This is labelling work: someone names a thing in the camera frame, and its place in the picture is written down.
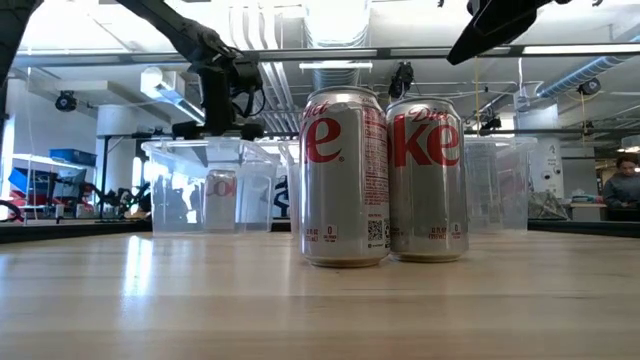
silver can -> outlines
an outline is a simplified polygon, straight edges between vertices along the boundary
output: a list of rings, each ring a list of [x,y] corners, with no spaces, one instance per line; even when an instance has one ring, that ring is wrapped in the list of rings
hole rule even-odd
[[[387,130],[375,93],[316,91],[300,129],[302,254],[317,266],[378,264],[391,238]]]
[[[204,183],[202,216],[209,232],[233,231],[236,225],[238,180],[231,170],[211,170]]]
[[[387,110],[391,252],[446,262],[469,249],[464,129],[453,103],[412,98]]]

clear plastic bin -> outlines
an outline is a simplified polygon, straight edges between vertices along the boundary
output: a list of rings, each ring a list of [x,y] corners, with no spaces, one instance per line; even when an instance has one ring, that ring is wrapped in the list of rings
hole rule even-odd
[[[228,138],[147,142],[154,234],[271,230],[278,162]]]
[[[278,149],[280,149],[287,166],[291,233],[296,236],[300,233],[300,162],[291,153],[292,146],[298,146],[298,143],[281,142],[278,144]]]
[[[465,138],[470,232],[527,229],[535,138]]]

wooden tabletop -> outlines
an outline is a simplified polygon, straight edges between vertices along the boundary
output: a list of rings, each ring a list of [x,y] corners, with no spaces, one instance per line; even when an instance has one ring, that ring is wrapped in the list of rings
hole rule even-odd
[[[473,236],[309,266],[290,235],[0,246],[0,359],[640,359],[640,241]]]

